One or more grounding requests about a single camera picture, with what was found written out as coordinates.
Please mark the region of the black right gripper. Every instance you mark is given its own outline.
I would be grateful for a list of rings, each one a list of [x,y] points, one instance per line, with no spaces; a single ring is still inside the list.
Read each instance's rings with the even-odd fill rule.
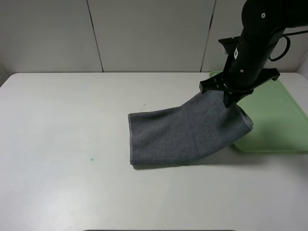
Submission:
[[[223,103],[229,108],[241,100],[243,93],[248,93],[269,80],[276,81],[279,76],[280,73],[276,68],[240,70],[234,73],[212,72],[210,78],[200,82],[199,89],[201,93],[208,90],[224,91]]]

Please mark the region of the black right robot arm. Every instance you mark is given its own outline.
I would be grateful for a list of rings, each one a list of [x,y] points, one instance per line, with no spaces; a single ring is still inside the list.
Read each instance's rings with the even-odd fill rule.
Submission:
[[[267,61],[277,61],[289,51],[291,42],[286,28],[307,26],[306,0],[248,0],[242,9],[240,36],[220,39],[227,52],[221,73],[200,82],[202,94],[222,91],[229,107],[253,93],[254,89],[280,76],[276,68],[265,68]]]

